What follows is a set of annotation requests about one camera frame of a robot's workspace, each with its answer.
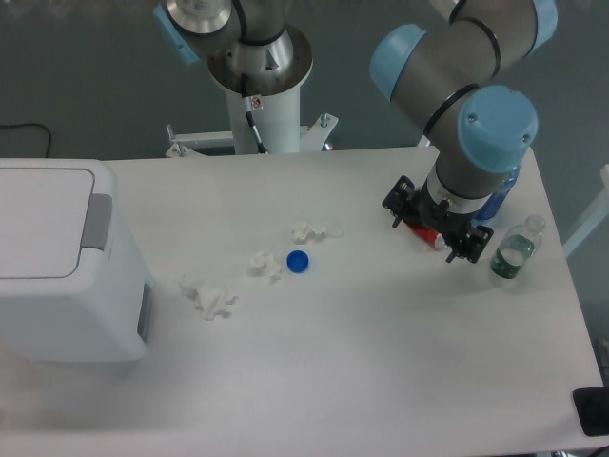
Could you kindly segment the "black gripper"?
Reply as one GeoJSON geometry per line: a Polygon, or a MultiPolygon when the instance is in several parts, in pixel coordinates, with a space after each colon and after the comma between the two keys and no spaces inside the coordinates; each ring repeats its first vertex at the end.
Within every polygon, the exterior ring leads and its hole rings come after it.
{"type": "Polygon", "coordinates": [[[393,217],[393,229],[401,223],[418,223],[439,232],[451,249],[446,258],[448,264],[456,258],[476,264],[494,235],[490,227],[471,225],[471,213],[454,213],[449,210],[448,203],[437,203],[427,184],[421,187],[419,194],[405,175],[392,187],[382,205],[393,217]]]}

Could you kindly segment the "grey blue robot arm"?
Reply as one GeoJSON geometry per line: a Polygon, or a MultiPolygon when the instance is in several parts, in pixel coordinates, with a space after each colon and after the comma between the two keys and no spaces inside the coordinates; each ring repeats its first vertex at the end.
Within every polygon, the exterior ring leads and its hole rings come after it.
{"type": "MultiPolygon", "coordinates": [[[[493,231],[473,220],[534,141],[539,120],[520,92],[491,79],[550,40],[552,1],[438,1],[436,36],[401,26],[374,50],[369,75],[438,150],[424,184],[402,177],[383,200],[396,223],[438,232],[452,258],[477,262],[493,231]]],[[[224,90],[239,154],[304,150],[300,88],[307,38],[281,1],[161,1],[154,16],[187,62],[203,60],[224,90]]]]}

